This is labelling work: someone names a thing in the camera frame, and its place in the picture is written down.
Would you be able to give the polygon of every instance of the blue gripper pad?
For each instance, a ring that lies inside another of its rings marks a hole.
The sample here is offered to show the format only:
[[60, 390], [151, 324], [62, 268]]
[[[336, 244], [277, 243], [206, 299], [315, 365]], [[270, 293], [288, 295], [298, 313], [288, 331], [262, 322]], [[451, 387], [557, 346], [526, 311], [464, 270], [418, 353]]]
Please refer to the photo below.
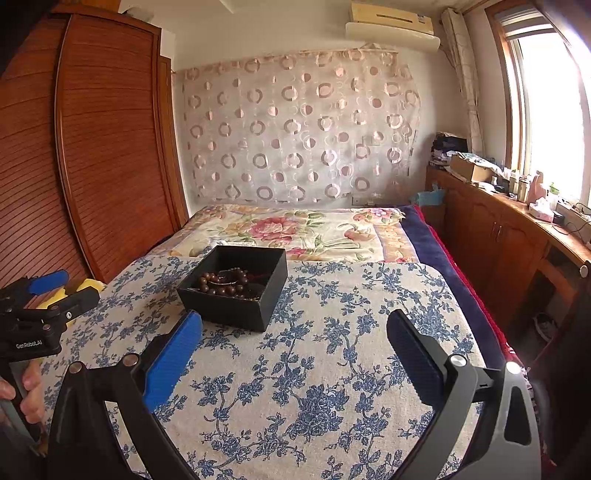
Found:
[[144, 403], [150, 412], [165, 404], [183, 374], [191, 355], [201, 342], [201, 315], [189, 312], [172, 333], [146, 374]]
[[48, 291], [63, 287], [69, 280], [68, 272], [66, 270], [58, 270], [57, 272], [43, 275], [35, 278], [29, 283], [29, 293], [32, 295], [43, 295]]

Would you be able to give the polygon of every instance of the window blind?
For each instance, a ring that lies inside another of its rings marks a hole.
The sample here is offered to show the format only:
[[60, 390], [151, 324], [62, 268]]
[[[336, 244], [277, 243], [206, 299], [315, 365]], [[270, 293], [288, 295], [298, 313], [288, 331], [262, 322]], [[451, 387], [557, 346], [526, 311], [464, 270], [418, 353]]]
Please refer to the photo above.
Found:
[[532, 5], [519, 5], [495, 15], [508, 40], [539, 33], [555, 33], [548, 19]]

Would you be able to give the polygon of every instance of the finger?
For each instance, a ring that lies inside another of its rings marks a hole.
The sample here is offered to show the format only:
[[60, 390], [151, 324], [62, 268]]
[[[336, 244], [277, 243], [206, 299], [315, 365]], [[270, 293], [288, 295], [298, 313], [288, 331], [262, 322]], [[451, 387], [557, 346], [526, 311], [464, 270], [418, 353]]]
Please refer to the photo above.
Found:
[[41, 365], [39, 365], [39, 362], [29, 362], [22, 375], [22, 384], [28, 392], [41, 384]]
[[27, 420], [27, 422], [29, 423], [39, 423], [40, 421], [43, 420], [43, 415], [45, 414], [45, 411], [42, 410], [37, 410], [33, 413], [30, 413], [29, 415], [25, 415], [25, 419]]
[[5, 380], [0, 380], [0, 398], [3, 400], [12, 400], [16, 396], [14, 387]]
[[43, 389], [41, 386], [31, 390], [21, 402], [21, 411], [25, 415], [35, 413], [37, 410], [43, 409], [43, 407]]

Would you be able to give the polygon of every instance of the wooden desk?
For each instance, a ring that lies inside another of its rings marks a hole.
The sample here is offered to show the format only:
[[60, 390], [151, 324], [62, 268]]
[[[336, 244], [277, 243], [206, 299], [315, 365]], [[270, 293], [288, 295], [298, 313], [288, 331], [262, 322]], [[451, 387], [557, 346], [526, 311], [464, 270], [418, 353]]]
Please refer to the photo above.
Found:
[[[528, 321], [524, 300], [539, 290], [530, 310], [544, 310], [558, 292], [570, 304], [579, 288], [579, 268], [591, 261], [574, 235], [532, 217], [527, 205], [487, 193], [446, 171], [427, 169], [426, 186], [446, 189], [443, 241], [499, 327], [510, 333]], [[539, 276], [550, 288], [538, 288]]]

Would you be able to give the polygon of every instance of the circle pattern curtain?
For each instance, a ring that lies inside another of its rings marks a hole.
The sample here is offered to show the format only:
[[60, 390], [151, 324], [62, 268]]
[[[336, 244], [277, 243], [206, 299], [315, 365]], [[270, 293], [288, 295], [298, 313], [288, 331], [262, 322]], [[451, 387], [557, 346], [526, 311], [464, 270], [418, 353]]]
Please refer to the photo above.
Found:
[[180, 72], [184, 136], [208, 202], [395, 197], [420, 98], [398, 53], [300, 52]]

